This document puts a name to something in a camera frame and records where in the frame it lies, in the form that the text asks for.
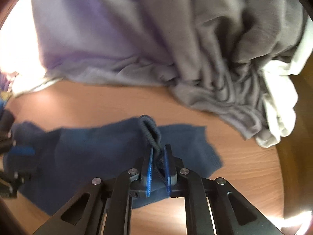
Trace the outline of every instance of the white cloth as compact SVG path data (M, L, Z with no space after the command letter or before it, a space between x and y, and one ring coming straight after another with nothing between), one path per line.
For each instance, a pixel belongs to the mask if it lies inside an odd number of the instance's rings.
M269 61L262 69L268 93L263 95L271 137L263 140L256 137L261 147L270 147L288 136L295 127L294 106L298 94L288 75L298 75L313 50L313 22L308 18L302 39L290 63L280 60Z
M22 94L38 92L54 83L62 80L62 78L54 79L49 77L34 78L24 75L17 75L12 84L13 97L18 97Z

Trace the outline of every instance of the fabric fold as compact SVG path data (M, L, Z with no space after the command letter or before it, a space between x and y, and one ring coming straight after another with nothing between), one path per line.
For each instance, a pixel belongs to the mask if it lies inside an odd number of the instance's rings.
M98 128L60 128L50 132L30 122L15 124L12 132L17 146L31 147L35 154L13 149L4 155L4 170L9 174L32 172L32 179L20 187L20 192L53 215L94 177L116 178L144 156L147 142L140 122L134 117ZM200 176L208 178L222 166L206 141L205 127L180 124L155 130L159 137L162 135L161 145L170 144L173 156L181 158L185 167ZM134 199L133 208L166 197L165 184L153 172L151 197Z
M261 131L256 141L261 147L270 147L291 134L295 127L294 106L298 101L297 91L288 75L301 72L313 50L313 22L307 19L302 39L291 61L271 60L261 69L268 93L263 95L267 129Z
M295 54L307 20L298 0L32 4L47 75L90 84L167 85L181 103L216 113L246 139L263 138L270 126L264 65L306 60Z

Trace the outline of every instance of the black object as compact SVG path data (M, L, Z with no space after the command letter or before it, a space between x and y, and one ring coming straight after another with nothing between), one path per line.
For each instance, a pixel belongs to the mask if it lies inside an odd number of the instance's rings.
M167 160L167 167L163 172L168 191L172 198L185 197L188 235L214 235L214 229L218 235L282 234L225 179L201 178L184 168L181 159L172 156L170 145L165 148L163 158ZM130 234L132 199L146 197L146 175L151 166L147 156L152 154L151 147L148 147L145 158L138 159L134 167L116 179L93 179L34 235L98 235L106 207L108 212L103 234Z
M0 132L9 132L14 121L14 115L9 110L4 110L0 118Z
M14 145L14 140L11 138L10 129L14 123L14 115L4 110L0 118L0 155L8 152ZM16 198L17 190L26 179L30 179L29 174L8 175L0 171L0 197L3 198Z

